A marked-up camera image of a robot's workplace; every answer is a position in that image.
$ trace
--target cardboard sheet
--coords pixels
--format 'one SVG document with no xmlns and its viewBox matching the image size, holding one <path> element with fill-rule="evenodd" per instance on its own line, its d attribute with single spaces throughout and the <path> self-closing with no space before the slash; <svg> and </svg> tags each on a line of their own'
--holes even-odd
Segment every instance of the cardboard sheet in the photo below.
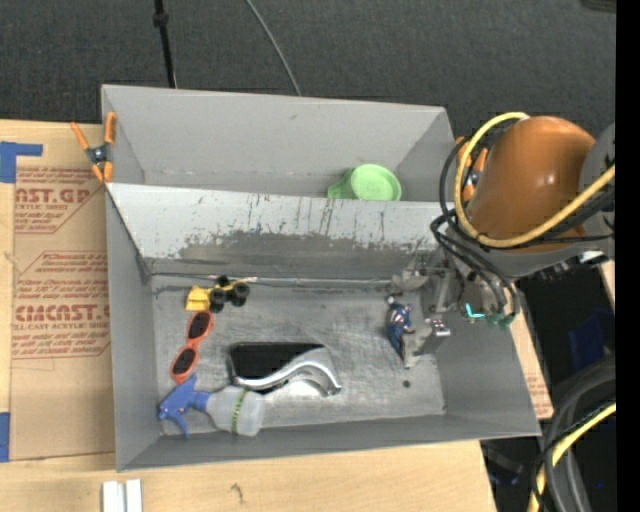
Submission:
<svg viewBox="0 0 640 512">
<path fill-rule="evenodd" d="M 104 188 L 68 123 L 1 126 L 3 141 L 43 148 L 4 185 L 15 194 L 10 458 L 111 451 Z M 81 128 L 102 143 L 102 126 Z"/>
</svg>

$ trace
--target blue spray nozzle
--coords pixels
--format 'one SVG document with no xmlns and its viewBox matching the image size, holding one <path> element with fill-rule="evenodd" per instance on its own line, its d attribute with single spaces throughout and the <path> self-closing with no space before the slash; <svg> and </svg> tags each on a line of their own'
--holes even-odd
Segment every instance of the blue spray nozzle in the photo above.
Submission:
<svg viewBox="0 0 640 512">
<path fill-rule="evenodd" d="M 198 411 L 206 411 L 207 401 L 211 396 L 211 393 L 195 390 L 196 378 L 194 373 L 182 384 L 173 388 L 158 408 L 158 419 L 177 423 L 186 438 L 189 437 L 189 430 L 184 415 L 192 407 Z"/>
</svg>

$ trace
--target blue toy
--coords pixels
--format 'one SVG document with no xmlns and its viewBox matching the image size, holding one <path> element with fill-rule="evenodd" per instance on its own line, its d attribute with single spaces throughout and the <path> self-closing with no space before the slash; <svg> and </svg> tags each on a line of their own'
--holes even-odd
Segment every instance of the blue toy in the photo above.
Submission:
<svg viewBox="0 0 640 512">
<path fill-rule="evenodd" d="M 411 319 L 409 318 L 413 310 L 413 305 L 400 304 L 396 302 L 394 297 L 388 297 L 387 302 L 389 303 L 387 338 L 389 338 L 391 345 L 404 361 L 405 354 L 402 335 L 405 333 L 413 334 L 415 332 L 415 330 L 412 329 Z"/>
</svg>

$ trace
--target bin floor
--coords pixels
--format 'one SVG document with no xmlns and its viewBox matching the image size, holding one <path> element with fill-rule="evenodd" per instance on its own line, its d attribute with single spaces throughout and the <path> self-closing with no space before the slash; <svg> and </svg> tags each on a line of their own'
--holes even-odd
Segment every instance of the bin floor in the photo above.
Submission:
<svg viewBox="0 0 640 512">
<path fill-rule="evenodd" d="M 158 402 L 174 387 L 169 366 L 185 342 L 192 312 L 184 307 L 194 284 L 211 286 L 183 277 L 152 278 Z M 385 336 L 384 287 L 250 286 L 242 307 L 229 302 L 214 315 L 215 326 L 199 347 L 197 390 L 230 384 L 227 359 L 234 343 L 311 342 L 329 349 L 342 390 L 325 397 L 305 382 L 278 388 L 265 395 L 263 428 L 443 414 L 434 355 L 426 354 L 405 369 Z M 419 304 L 417 297 L 404 300 Z M 411 321 L 423 321 L 417 310 Z M 186 420 L 192 433 L 215 430 L 205 414 L 189 414 Z M 166 434 L 180 432 L 171 422 L 162 424 Z"/>
</svg>

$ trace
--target clear plastic bottle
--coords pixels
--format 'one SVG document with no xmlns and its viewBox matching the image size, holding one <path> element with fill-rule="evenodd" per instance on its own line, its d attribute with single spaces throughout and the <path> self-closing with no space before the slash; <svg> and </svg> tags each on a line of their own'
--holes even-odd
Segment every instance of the clear plastic bottle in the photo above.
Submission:
<svg viewBox="0 0 640 512">
<path fill-rule="evenodd" d="M 265 413 L 264 397 L 238 386 L 212 393 L 206 411 L 216 428 L 241 436 L 255 436 L 262 427 Z"/>
</svg>

